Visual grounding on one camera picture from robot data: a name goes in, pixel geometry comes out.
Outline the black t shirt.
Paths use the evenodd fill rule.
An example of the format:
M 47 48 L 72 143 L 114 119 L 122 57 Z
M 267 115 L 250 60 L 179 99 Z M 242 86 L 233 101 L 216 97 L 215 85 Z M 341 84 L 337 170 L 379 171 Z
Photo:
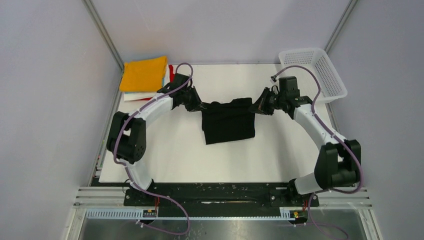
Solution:
M 205 144 L 241 141 L 254 138 L 255 114 L 249 111 L 250 97 L 233 99 L 231 102 L 205 103 L 201 128 Z

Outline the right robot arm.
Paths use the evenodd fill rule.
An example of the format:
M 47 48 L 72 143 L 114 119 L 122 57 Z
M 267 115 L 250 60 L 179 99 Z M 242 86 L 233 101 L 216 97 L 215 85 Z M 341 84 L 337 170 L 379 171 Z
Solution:
M 312 173 L 289 182 L 286 198 L 291 205 L 301 205 L 307 194 L 361 182 L 359 142 L 347 140 L 320 119 L 314 102 L 301 95 L 296 77 L 282 77 L 278 85 L 264 88 L 248 110 L 260 115 L 272 115 L 275 110 L 282 110 L 306 131 L 319 151 Z

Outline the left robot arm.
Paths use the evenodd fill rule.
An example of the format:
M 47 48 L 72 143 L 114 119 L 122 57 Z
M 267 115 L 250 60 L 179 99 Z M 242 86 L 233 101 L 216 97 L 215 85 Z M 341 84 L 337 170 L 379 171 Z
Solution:
M 118 111 L 113 115 L 106 149 L 113 154 L 114 162 L 124 167 L 131 187 L 137 190 L 136 199 L 144 206 L 155 200 L 155 192 L 149 188 L 153 178 L 142 161 L 147 150 L 147 128 L 180 105 L 188 112 L 203 108 L 191 76 L 177 73 L 172 82 L 158 90 L 140 108 L 130 112 Z

